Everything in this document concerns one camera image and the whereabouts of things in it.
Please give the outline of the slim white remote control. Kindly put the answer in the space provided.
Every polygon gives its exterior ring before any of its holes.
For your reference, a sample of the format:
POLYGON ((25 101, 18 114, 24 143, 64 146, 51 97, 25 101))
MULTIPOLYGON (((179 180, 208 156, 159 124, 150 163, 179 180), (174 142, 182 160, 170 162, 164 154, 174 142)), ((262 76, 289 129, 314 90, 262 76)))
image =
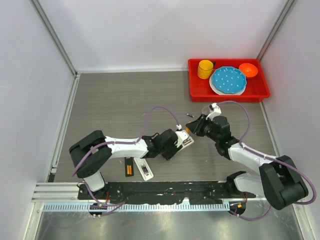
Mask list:
POLYGON ((191 136, 189 136, 187 139, 183 140, 183 142, 181 144, 182 149, 189 147, 193 143, 194 143, 194 139, 191 136))

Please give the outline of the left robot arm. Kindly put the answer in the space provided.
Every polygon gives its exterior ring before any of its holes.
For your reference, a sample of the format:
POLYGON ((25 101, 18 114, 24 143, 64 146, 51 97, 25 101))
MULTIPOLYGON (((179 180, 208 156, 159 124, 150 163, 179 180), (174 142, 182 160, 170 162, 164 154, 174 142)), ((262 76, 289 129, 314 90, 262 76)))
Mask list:
POLYGON ((89 187, 89 194, 100 200, 107 192, 100 168, 109 159, 137 158, 153 159, 161 155, 170 160, 187 140, 184 130, 165 130, 163 133, 143 135, 139 138, 121 139, 105 136, 95 130, 69 148, 74 165, 72 176, 83 179, 89 187))

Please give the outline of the wide white remote control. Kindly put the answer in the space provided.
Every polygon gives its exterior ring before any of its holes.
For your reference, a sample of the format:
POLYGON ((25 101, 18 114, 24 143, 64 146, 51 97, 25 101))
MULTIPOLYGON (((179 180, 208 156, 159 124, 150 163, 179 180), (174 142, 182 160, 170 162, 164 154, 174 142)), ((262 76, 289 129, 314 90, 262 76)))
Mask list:
POLYGON ((144 158, 135 157, 133 160, 144 181, 149 181, 154 177, 147 161, 144 158))

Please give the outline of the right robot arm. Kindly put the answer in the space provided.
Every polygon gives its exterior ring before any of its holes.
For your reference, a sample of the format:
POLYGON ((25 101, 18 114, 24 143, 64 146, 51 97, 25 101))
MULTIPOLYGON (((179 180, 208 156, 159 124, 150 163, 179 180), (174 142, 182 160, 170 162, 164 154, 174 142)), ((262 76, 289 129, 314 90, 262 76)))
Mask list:
POLYGON ((226 184, 226 193, 233 198, 243 192, 267 199, 276 210, 294 204, 309 194, 302 176, 292 159, 286 155, 275 157, 248 147, 232 136, 230 124, 224 116, 213 119, 202 114, 186 128, 198 137, 208 137, 215 142, 217 152, 224 158, 240 163, 256 174, 237 173, 226 184))

